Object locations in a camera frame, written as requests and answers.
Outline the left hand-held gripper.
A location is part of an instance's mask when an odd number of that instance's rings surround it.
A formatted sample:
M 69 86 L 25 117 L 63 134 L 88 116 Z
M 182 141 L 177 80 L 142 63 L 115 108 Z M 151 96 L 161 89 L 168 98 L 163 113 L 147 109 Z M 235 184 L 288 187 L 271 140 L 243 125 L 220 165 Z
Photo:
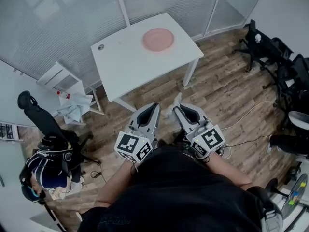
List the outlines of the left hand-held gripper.
M 124 159 L 141 163 L 153 149 L 160 105 L 149 103 L 135 111 L 125 131 L 120 131 L 114 150 Z

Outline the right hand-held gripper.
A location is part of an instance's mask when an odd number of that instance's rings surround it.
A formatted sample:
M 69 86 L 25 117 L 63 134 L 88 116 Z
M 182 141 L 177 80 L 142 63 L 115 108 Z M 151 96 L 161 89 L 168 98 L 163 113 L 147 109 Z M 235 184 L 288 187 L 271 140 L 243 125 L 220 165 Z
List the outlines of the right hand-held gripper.
M 192 104 L 180 103 L 173 112 L 181 126 L 188 133 L 186 138 L 199 159 L 205 159 L 225 145 L 225 138 L 218 125 L 207 119 L 204 111 Z

